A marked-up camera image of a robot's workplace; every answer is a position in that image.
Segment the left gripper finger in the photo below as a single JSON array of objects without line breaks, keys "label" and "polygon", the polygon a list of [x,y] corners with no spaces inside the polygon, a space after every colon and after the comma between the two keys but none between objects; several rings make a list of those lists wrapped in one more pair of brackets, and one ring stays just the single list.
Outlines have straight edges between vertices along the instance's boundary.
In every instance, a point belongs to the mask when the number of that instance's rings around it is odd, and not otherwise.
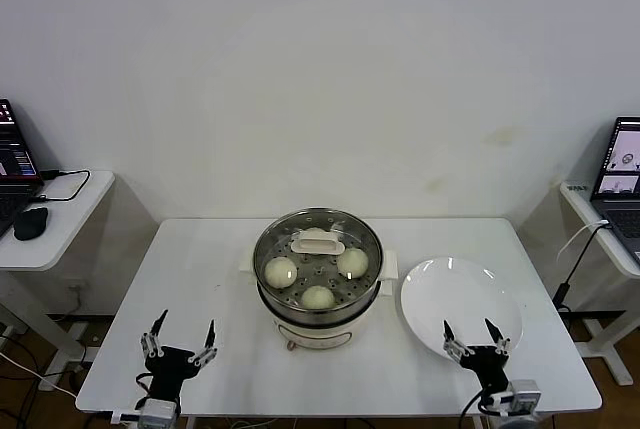
[{"label": "left gripper finger", "polygon": [[151,329],[148,332],[144,332],[141,336],[140,343],[145,359],[160,358],[164,355],[158,336],[167,313],[168,310],[165,309],[153,322]]},{"label": "left gripper finger", "polygon": [[218,349],[215,346],[216,340],[216,327],[215,320],[212,319],[209,325],[209,329],[205,338],[204,347],[189,358],[189,362],[194,366],[206,366],[217,355]]}]

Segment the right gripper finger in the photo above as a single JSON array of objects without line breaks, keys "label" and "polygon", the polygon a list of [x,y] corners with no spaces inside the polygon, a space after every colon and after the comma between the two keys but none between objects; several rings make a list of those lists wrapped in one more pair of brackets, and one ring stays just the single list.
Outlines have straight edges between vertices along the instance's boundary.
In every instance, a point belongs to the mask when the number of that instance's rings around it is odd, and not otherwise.
[{"label": "right gripper finger", "polygon": [[489,335],[495,343],[496,352],[498,354],[508,355],[511,346],[511,339],[509,337],[505,337],[499,327],[496,326],[491,320],[485,318],[484,321]]},{"label": "right gripper finger", "polygon": [[460,362],[463,357],[469,357],[473,354],[472,349],[467,347],[455,337],[455,334],[447,320],[443,321],[443,328],[443,349],[452,360],[454,360],[455,362]]}]

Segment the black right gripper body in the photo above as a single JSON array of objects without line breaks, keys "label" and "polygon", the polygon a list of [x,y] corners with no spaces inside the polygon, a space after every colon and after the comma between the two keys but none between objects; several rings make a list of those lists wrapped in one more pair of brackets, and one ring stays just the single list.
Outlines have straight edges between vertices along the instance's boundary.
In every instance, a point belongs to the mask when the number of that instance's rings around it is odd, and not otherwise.
[{"label": "black right gripper body", "polygon": [[484,394],[503,392],[509,385],[504,367],[509,359],[506,351],[494,346],[470,346],[459,364],[478,378]]}]

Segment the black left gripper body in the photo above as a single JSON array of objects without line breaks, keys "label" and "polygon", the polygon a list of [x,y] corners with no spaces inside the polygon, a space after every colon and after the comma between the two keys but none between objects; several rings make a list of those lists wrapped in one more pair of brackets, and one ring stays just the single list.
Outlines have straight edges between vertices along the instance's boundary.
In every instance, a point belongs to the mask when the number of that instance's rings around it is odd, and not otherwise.
[{"label": "black left gripper body", "polygon": [[201,357],[184,349],[162,346],[144,352],[144,364],[151,374],[147,395],[157,400],[178,400],[183,383],[201,368]]}]

